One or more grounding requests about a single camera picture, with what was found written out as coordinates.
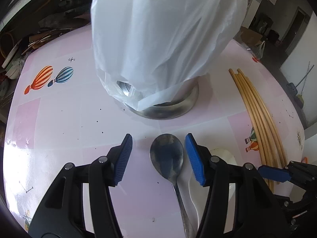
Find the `cardboard box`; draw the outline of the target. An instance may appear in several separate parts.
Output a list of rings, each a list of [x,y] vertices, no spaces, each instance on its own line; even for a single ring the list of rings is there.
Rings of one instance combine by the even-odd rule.
[[[246,27],[241,27],[241,40],[248,46],[257,46],[261,44],[262,35]]]

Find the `small steel spoon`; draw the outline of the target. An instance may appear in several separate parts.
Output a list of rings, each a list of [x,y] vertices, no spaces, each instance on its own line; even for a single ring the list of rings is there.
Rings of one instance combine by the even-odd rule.
[[[176,136],[161,134],[154,139],[150,146],[150,159],[156,171],[174,188],[180,206],[185,236],[194,237],[195,231],[187,215],[177,183],[184,161],[183,145]]]

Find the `steel utensil holder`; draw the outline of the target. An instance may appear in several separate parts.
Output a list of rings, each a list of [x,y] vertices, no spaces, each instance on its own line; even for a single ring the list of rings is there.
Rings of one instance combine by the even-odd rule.
[[[196,77],[186,81],[170,102],[156,104],[142,111],[137,111],[125,103],[124,106],[131,112],[147,119],[168,120],[188,113],[194,107],[198,97],[199,84]]]

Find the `pink tablecloth table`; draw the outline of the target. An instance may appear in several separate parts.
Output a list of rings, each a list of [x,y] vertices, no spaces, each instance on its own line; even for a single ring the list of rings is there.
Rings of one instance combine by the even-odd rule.
[[[131,134],[133,150],[125,174],[111,189],[123,235],[183,237],[177,198],[171,183],[153,167],[150,145],[163,133],[180,141],[192,133],[208,149],[231,152],[239,165],[259,166],[259,153],[245,143],[251,123],[230,75],[238,69],[262,97],[288,159],[300,161],[305,135],[292,102],[269,71],[236,41],[199,79],[195,106],[171,120],[140,117],[107,94],[96,74],[89,26],[35,51],[19,78],[4,141],[4,186],[12,215],[27,229],[66,163],[89,164]]]

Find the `floor plastic bags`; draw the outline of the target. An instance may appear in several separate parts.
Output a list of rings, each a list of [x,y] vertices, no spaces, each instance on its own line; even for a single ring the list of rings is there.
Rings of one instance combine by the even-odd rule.
[[[255,57],[257,59],[261,59],[264,54],[264,49],[265,49],[265,41],[262,41],[259,45],[255,47]]]

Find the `white plastic bag liner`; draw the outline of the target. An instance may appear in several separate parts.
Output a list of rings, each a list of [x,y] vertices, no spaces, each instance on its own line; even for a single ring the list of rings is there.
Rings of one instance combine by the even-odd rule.
[[[97,75],[137,111],[175,99],[237,34],[247,0],[92,0]]]

